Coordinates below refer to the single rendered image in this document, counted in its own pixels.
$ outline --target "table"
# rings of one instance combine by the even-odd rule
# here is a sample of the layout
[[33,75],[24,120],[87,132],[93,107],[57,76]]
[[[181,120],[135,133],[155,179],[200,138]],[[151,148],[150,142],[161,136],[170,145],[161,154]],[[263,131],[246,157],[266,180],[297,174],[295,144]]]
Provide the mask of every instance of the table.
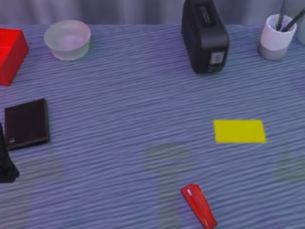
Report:
[[[11,151],[0,184],[8,229],[196,229],[180,188],[197,183],[218,229],[305,226],[305,47],[279,62],[261,26],[228,26],[224,70],[198,76],[176,25],[91,26],[89,52],[56,60],[47,26],[22,28],[28,53],[5,107],[46,98],[51,142]],[[217,145],[214,119],[262,119],[267,144]]]

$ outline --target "cup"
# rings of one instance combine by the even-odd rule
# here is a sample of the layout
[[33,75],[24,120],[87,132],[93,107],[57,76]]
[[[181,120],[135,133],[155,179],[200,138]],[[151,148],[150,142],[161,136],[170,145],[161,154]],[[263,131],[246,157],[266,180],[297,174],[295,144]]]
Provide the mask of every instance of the cup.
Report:
[[[285,56],[297,28],[297,25],[294,24],[287,32],[277,31],[278,18],[279,14],[267,18],[258,45],[258,53],[270,61],[277,61]],[[291,20],[292,18],[284,15],[281,29]]]
[[90,36],[90,29],[83,22],[65,20],[51,25],[44,34],[44,41],[56,58],[73,61],[87,53]]
[[301,20],[298,30],[296,31],[296,38],[302,44],[305,45],[305,16]]

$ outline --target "pen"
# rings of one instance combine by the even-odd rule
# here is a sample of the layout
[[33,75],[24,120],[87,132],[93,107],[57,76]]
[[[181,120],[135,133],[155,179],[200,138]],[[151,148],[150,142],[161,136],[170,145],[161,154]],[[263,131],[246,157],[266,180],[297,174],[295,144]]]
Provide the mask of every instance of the pen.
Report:
[[301,19],[301,17],[305,14],[305,9],[302,9],[301,12],[299,12],[298,15],[295,16],[295,18],[292,19],[291,22],[289,22],[288,25],[285,26],[285,28],[282,29],[281,32],[287,32],[291,27],[293,27],[293,25]]
[[280,16],[278,18],[277,24],[276,24],[276,30],[280,31],[283,23],[283,17],[285,14],[286,10],[286,5],[287,5],[287,0],[283,0],[282,6],[281,6],[281,11],[280,11]]

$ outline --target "red pocket knife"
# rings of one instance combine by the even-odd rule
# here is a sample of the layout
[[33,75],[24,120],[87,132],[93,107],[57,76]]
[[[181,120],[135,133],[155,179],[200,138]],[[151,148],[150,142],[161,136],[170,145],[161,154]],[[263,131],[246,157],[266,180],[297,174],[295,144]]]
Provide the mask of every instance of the red pocket knife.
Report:
[[181,189],[181,193],[205,229],[213,229],[217,222],[199,185],[189,184]]

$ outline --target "yellow sticky note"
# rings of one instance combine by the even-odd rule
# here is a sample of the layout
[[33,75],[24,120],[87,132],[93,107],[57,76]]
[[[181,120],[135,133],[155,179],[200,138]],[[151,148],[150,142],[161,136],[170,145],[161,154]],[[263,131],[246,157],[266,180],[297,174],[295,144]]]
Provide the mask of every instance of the yellow sticky note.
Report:
[[261,120],[214,120],[217,143],[265,143]]

